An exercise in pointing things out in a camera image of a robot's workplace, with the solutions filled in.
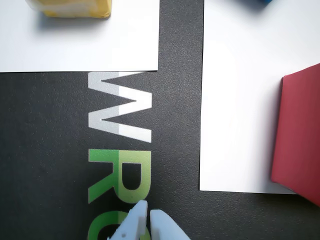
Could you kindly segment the pale blue gripper finger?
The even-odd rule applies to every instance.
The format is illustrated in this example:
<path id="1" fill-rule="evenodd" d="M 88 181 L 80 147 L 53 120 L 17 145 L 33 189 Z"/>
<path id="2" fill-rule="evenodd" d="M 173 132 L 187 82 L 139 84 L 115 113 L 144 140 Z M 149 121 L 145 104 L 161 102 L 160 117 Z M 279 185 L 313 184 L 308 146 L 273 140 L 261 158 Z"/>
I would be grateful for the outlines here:
<path id="1" fill-rule="evenodd" d="M 139 240 L 146 233 L 148 202 L 140 200 L 108 240 Z"/>
<path id="2" fill-rule="evenodd" d="M 150 211 L 150 230 L 152 240 L 190 240 L 180 226 L 161 209 Z"/>

